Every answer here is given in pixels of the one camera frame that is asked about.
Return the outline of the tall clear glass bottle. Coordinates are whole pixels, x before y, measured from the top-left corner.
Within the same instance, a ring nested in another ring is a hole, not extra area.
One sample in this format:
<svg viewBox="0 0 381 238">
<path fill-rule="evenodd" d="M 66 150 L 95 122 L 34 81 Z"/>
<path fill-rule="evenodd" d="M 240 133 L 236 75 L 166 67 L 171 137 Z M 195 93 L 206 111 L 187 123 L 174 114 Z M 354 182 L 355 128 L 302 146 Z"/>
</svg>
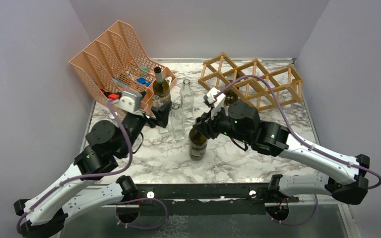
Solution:
<svg viewBox="0 0 381 238">
<path fill-rule="evenodd" d="M 191 81 L 187 78 L 183 80 L 180 97 L 184 118 L 191 119 L 194 113 L 194 93 L 191 88 Z"/>
</svg>

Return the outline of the dark labelled wine bottle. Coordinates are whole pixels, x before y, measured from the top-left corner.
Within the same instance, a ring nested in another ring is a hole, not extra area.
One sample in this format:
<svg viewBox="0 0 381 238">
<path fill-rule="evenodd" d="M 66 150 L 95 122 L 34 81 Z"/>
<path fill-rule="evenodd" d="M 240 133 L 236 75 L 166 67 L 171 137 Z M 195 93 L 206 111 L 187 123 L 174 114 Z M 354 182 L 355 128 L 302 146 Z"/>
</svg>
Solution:
<svg viewBox="0 0 381 238">
<path fill-rule="evenodd" d="M 224 106 L 230 106 L 231 104 L 237 102 L 239 99 L 238 95 L 232 89 L 225 91 L 224 94 L 225 94 Z"/>
</svg>

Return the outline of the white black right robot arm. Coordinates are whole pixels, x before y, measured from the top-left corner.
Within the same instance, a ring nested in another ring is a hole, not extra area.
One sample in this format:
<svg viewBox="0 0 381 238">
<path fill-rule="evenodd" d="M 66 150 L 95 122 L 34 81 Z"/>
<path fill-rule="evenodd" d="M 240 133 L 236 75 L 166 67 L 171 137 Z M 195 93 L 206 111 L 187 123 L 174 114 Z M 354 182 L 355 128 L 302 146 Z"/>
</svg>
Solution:
<svg viewBox="0 0 381 238">
<path fill-rule="evenodd" d="M 274 202 L 302 194 L 328 195 L 337 201 L 358 205 L 368 193 L 365 177 L 370 158 L 360 154 L 348 156 L 312 143 L 288 127 L 261 120 L 257 110 L 247 103 L 233 103 L 228 111 L 221 109 L 215 116 L 203 113 L 193 128 L 208 139 L 222 134 L 263 155 L 281 157 L 304 164 L 318 171 L 316 175 L 274 175 L 266 189 Z"/>
</svg>

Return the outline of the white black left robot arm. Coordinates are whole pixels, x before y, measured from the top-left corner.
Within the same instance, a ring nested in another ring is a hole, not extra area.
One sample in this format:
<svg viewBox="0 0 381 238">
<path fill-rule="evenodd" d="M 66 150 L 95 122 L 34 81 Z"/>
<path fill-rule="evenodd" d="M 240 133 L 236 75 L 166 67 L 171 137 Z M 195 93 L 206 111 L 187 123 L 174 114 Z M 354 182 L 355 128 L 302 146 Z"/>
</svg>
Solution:
<svg viewBox="0 0 381 238">
<path fill-rule="evenodd" d="M 49 238 L 81 215 L 104 205 L 138 204 L 141 198 L 132 178 L 118 169 L 117 159 L 130 165 L 133 143 L 143 127 L 166 126 L 171 103 L 153 107 L 154 117 L 127 113 L 117 124 L 102 120 L 86 135 L 88 146 L 41 194 L 20 199 L 14 209 L 19 216 L 17 232 L 25 238 Z"/>
</svg>

